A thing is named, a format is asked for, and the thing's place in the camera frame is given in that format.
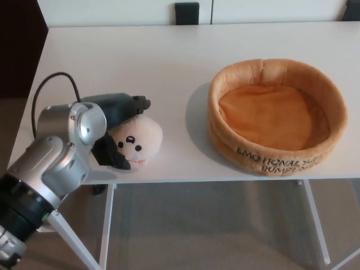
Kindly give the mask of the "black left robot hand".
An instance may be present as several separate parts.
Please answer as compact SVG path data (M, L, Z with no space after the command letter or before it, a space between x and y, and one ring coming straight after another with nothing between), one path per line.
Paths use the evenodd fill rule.
M98 164L115 169L130 170L130 163L123 154L118 152L118 144L110 136L109 131L135 116L143 114L151 106L151 101L145 96L131 96L126 93L88 96L82 98L81 101L97 104L106 117L106 133L95 141L91 149Z

